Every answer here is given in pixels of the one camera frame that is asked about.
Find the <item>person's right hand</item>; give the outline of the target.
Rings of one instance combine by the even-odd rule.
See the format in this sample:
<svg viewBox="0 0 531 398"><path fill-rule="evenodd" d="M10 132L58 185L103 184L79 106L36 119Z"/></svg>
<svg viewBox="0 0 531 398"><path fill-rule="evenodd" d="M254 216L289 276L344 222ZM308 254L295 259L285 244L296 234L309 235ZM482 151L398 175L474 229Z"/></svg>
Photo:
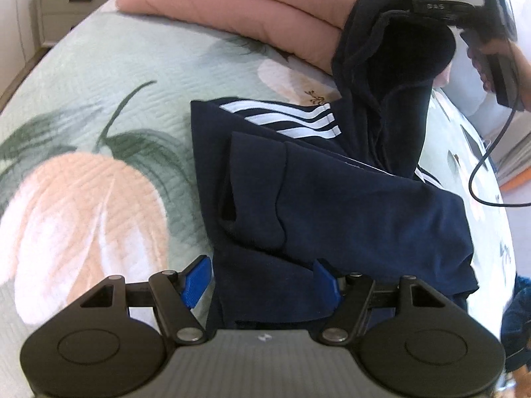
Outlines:
<svg viewBox="0 0 531 398"><path fill-rule="evenodd" d="M478 72L483 83L483 90L494 93L495 88L489 80L480 62L480 56L502 55L511 58L516 65L518 73L518 91L524 109L530 111L531 101L531 68L530 62L522 50L511 40L492 39L488 43L480 45L479 48L467 48L467 57L472 61L473 67Z"/></svg>

